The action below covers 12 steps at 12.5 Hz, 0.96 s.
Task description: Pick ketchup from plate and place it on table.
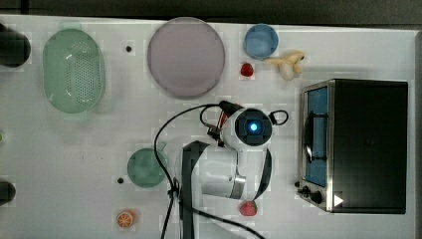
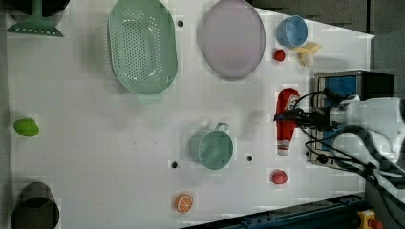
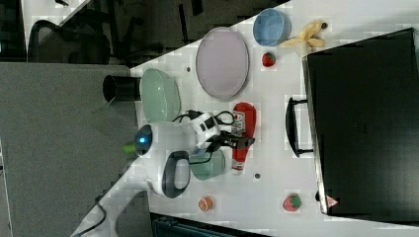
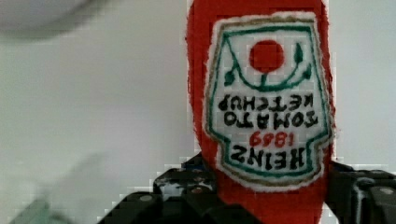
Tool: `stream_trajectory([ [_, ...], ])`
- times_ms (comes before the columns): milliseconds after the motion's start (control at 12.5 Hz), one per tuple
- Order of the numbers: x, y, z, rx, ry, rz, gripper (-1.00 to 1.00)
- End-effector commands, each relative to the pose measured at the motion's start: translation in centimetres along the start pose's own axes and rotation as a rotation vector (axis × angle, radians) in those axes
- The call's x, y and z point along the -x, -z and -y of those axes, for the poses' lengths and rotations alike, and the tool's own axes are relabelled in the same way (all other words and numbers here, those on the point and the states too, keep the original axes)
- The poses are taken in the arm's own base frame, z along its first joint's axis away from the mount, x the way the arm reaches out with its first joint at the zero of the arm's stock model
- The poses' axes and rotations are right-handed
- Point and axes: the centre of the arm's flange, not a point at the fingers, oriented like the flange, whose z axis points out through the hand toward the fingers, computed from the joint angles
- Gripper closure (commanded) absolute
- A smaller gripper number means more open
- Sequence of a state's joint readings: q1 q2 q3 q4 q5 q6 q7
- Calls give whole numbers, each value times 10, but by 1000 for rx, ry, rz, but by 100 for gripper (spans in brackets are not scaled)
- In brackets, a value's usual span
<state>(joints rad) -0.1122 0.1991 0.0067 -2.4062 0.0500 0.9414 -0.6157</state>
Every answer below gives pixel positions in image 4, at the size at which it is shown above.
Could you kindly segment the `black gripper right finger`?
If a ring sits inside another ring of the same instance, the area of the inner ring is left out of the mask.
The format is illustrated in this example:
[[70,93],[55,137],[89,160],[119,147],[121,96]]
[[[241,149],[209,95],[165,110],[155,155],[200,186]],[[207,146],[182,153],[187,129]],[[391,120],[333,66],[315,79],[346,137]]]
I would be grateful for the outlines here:
[[325,203],[339,224],[396,224],[396,178],[332,161]]

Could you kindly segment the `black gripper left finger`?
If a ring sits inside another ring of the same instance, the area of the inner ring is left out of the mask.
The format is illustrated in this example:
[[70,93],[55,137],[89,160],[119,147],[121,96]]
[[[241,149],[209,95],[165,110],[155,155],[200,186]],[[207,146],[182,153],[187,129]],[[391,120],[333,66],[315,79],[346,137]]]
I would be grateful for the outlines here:
[[217,194],[217,181],[198,154],[153,182],[153,191],[131,193],[98,224],[262,224]]

